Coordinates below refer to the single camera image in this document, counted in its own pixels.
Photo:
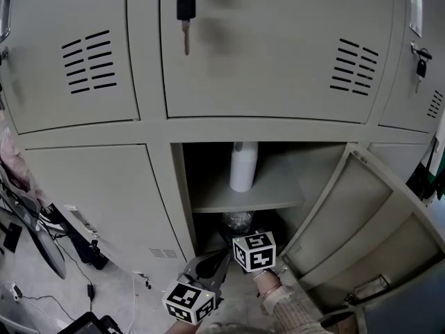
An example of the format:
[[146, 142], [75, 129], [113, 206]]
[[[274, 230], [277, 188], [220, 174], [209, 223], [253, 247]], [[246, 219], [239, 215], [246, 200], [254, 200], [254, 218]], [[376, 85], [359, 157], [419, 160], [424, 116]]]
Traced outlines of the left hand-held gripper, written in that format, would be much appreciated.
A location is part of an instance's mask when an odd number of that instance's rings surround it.
[[198, 325], [223, 300], [224, 283], [230, 262], [230, 251], [219, 250], [191, 260], [173, 280], [164, 296], [168, 314], [176, 320]]

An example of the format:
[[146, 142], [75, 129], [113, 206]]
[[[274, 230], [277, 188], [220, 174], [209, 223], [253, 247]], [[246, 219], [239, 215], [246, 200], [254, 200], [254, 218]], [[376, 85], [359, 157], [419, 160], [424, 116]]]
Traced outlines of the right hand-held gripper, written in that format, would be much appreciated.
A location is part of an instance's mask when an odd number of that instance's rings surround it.
[[275, 266], [276, 244], [272, 232], [262, 232], [232, 239], [235, 261], [252, 273]]

